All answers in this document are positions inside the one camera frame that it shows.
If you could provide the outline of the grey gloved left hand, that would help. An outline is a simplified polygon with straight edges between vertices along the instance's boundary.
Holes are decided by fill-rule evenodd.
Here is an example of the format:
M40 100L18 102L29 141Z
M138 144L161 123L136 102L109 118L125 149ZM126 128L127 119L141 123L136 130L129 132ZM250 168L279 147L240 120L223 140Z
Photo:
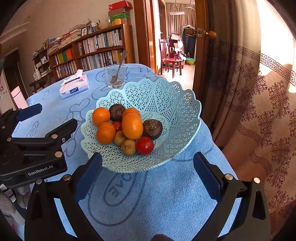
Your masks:
M29 185L10 189L1 183L2 214L12 216L18 213L22 218L25 218L30 195L31 188Z

